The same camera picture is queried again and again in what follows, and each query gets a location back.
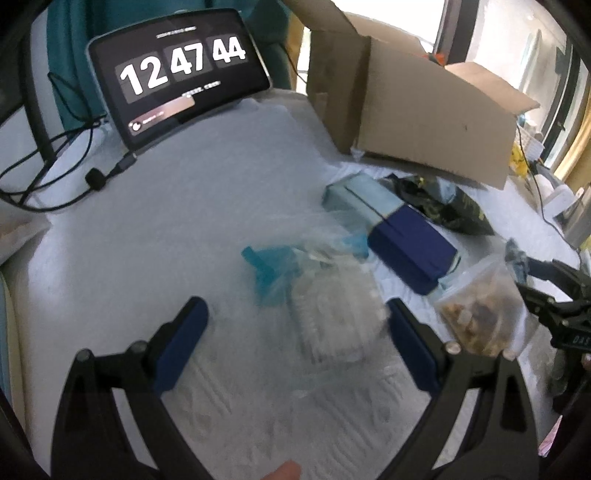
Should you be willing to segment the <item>yellow crumpled bag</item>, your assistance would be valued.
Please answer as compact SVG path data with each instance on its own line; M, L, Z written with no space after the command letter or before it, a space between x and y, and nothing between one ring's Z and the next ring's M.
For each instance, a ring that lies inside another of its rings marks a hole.
M522 179L526 179L530 173L529 163L524 154L524 150L517 143L512 145L509 167L515 176Z

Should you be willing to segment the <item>zip bag of nuts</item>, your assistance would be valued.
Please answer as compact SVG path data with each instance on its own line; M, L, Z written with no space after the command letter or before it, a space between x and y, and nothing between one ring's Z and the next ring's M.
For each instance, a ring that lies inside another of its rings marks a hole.
M463 349L475 355L505 353L513 360L538 328L500 255L490 255L457 276L434 307Z

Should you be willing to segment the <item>blue teal box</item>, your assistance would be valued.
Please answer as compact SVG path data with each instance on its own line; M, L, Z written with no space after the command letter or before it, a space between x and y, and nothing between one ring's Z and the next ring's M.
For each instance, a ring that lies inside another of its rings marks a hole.
M458 250L421 213L365 173L326 186L322 206L351 214L370 250L419 295L433 292L459 263Z

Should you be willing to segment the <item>open cardboard box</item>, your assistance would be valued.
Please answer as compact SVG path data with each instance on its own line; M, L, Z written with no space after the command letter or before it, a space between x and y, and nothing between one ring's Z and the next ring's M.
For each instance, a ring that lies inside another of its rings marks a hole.
M288 1L311 32L307 95L335 147L504 187L520 115L539 104L474 62L442 66L414 36L332 1Z

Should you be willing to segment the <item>dark green snack bag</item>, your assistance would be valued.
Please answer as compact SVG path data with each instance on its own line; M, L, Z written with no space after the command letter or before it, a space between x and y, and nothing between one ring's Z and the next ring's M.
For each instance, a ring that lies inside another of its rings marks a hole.
M465 235L495 235L480 205L448 180L436 176L390 174L379 182L436 225Z

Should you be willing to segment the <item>clear plastic tray package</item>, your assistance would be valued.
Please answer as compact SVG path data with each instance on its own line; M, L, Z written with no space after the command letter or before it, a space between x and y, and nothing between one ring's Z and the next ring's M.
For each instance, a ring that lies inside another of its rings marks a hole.
M257 332L273 378L291 391L335 382L384 336L389 315L369 233L351 210L273 219L245 246Z

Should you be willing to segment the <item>white paper box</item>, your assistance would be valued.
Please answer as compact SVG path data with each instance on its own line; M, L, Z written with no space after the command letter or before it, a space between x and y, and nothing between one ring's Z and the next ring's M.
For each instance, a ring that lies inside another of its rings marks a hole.
M542 191L544 217L547 220L554 220L568 210L578 199L579 197L566 184L544 188Z

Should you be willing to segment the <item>orange snack bag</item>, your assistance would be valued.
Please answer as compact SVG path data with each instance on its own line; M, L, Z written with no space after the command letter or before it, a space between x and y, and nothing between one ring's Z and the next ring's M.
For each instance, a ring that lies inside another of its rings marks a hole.
M443 53L427 53L424 58L442 67L445 67L447 63L446 56Z

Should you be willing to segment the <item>tablet showing clock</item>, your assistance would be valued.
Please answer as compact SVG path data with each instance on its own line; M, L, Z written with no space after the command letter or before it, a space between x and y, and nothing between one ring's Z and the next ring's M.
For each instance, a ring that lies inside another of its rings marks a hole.
M109 119L134 152L271 86L252 35L232 8L114 30L92 39L87 57Z

